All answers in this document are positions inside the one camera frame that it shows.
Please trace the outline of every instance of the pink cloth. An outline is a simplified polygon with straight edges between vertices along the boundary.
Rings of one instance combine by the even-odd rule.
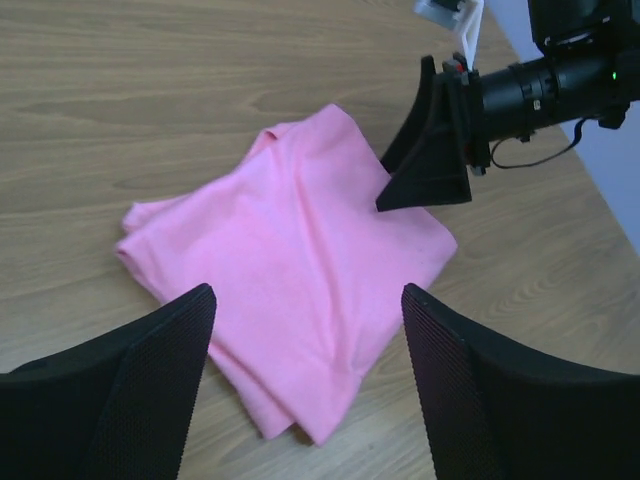
[[[210,284],[209,354],[266,438],[298,423],[322,445],[401,325],[407,283],[456,250],[426,210],[377,213],[389,175],[335,105],[258,136],[229,175],[138,203],[116,252],[166,303]]]

